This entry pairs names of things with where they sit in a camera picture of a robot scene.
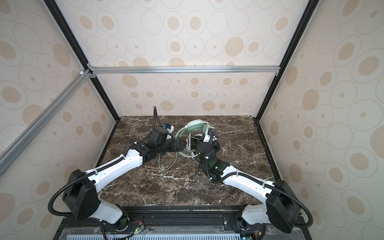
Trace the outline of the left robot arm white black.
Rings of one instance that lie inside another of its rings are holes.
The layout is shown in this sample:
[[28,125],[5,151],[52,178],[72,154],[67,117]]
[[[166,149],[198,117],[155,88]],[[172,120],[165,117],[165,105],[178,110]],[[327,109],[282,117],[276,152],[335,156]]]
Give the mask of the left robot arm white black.
[[98,193],[121,175],[164,153],[181,152],[186,142],[170,138],[163,143],[135,143],[125,154],[98,168],[71,173],[68,183],[50,199],[48,211],[59,217],[77,220],[96,219],[114,226],[117,231],[128,227],[129,217],[118,205],[99,198]]

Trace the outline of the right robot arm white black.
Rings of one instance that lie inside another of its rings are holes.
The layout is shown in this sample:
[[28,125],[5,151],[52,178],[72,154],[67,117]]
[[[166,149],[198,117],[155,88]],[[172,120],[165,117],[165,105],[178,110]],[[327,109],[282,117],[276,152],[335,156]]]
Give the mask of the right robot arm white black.
[[217,158],[214,145],[208,142],[197,143],[196,152],[210,182],[237,188],[261,202],[244,208],[240,217],[242,222],[248,225],[271,224],[288,234],[294,227],[309,228],[313,225],[310,210],[283,180],[265,181],[236,169]]

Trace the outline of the mint green headphones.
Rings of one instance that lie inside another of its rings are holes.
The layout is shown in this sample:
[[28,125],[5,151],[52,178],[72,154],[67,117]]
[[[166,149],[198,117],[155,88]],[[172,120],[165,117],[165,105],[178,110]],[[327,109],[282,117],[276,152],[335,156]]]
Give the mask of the mint green headphones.
[[183,151],[178,152],[186,158],[196,158],[198,156],[195,150],[197,142],[203,142],[205,134],[209,127],[213,127],[209,122],[204,120],[193,120],[181,128],[175,136],[175,139],[186,141],[186,147]]

